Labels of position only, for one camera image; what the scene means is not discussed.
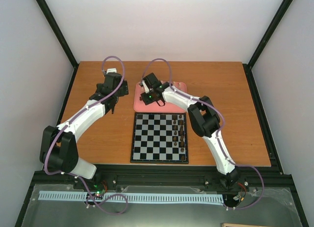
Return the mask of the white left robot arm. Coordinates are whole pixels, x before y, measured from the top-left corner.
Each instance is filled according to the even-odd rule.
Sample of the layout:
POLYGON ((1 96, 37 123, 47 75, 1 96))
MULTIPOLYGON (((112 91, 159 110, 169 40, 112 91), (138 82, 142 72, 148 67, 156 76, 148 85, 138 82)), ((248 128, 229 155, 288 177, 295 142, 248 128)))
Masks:
POLYGON ((96 91, 71 118, 43 131, 40 161, 48 175, 69 173, 85 178, 91 189, 101 186, 102 176, 96 166, 79 157, 77 142, 94 122, 114 112, 120 97, 128 95, 128 83, 115 68, 104 71, 105 80, 96 85, 96 91))

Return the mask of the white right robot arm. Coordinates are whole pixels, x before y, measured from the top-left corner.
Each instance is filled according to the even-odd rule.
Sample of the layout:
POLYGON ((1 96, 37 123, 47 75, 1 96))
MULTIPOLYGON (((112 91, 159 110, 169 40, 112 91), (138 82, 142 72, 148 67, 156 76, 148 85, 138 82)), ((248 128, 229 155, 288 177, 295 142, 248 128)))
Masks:
POLYGON ((222 116, 211 100, 207 96, 189 95, 170 82, 162 83, 153 73, 142 78, 140 86, 144 88, 141 98, 145 105, 162 101, 188 113, 192 130, 205 141, 214 157, 221 186, 231 189, 239 179, 239 172, 222 138, 222 116))

